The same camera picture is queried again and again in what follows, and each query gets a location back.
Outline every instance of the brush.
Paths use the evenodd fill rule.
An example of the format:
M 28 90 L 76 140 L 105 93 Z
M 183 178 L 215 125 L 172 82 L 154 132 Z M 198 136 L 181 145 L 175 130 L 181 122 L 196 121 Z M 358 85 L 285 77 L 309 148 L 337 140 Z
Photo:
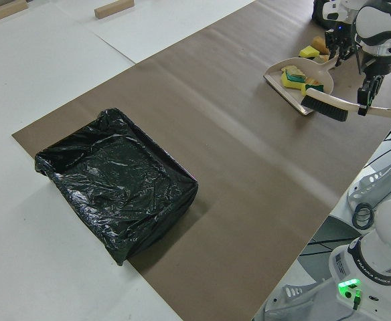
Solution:
M 313 88 L 307 89 L 301 105 L 340 122 L 346 121 L 349 112 L 358 112 L 359 108 L 365 108 Z M 391 108 L 369 107 L 367 114 L 391 118 Z

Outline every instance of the brown object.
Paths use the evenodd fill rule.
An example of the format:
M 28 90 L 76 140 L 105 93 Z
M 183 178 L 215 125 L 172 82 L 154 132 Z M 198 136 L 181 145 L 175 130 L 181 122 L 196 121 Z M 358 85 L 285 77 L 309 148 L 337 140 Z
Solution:
M 98 19 L 103 19 L 109 15 L 133 7 L 134 5 L 134 0 L 118 0 L 95 9 L 94 14 Z
M 187 214 L 131 259 L 184 321 L 251 320 L 391 128 L 301 116 L 264 81 L 321 32 L 311 9 L 255 1 L 13 135 L 33 156 L 117 107 L 195 176 Z M 331 73 L 353 101 L 356 60 Z M 391 107 L 391 76 L 382 86 L 376 104 Z
M 15 0 L 0 6 L 0 19 L 13 15 L 19 11 L 27 9 L 26 0 Z
M 322 37 L 314 37 L 311 46 L 321 53 L 321 55 L 329 55 L 329 49 Z

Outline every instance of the green light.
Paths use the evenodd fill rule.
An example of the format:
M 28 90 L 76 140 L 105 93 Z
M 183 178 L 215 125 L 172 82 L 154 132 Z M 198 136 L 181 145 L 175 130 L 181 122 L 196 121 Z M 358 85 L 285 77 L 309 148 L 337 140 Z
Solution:
M 352 286 L 354 284 L 359 284 L 359 283 L 361 283 L 361 281 L 359 281 L 358 279 L 351 279 L 349 281 L 344 281 L 342 283 L 338 283 L 338 287 L 345 288 L 346 286 Z

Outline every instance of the brown paper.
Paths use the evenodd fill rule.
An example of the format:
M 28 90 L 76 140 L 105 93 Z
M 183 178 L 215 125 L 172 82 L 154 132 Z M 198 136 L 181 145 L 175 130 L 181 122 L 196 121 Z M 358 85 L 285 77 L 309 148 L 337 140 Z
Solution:
M 323 35 L 311 4 L 254 2 L 14 134 L 33 156 L 117 107 L 196 177 L 189 212 L 131 260 L 185 321 L 250 320 L 391 128 L 301 116 L 263 80 Z M 331 73 L 354 101 L 355 60 Z

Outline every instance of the franka emika robot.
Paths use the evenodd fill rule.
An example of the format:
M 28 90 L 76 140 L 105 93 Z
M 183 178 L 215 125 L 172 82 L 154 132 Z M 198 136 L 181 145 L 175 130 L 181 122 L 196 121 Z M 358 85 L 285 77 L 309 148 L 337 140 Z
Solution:
M 325 34 L 331 56 L 338 51 L 337 66 L 362 47 L 364 115 L 391 72 L 391 1 L 330 1 L 323 17 L 337 21 Z M 255 321 L 391 320 L 391 199 L 378 206 L 375 229 L 331 252 L 329 271 L 323 282 L 276 289 Z

